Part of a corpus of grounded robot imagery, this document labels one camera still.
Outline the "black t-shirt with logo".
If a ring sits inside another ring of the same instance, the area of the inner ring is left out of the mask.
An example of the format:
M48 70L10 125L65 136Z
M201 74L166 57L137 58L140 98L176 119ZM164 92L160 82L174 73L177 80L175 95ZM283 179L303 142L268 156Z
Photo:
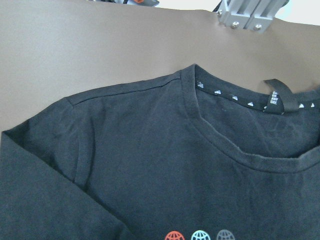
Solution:
M317 240L320 90L193 64L62 98L3 131L3 240Z

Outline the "aluminium frame post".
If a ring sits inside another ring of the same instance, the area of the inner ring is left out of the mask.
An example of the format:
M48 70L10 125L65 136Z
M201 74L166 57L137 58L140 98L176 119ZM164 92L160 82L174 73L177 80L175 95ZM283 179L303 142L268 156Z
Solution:
M226 27L263 33L287 4L287 0L221 0L213 12Z

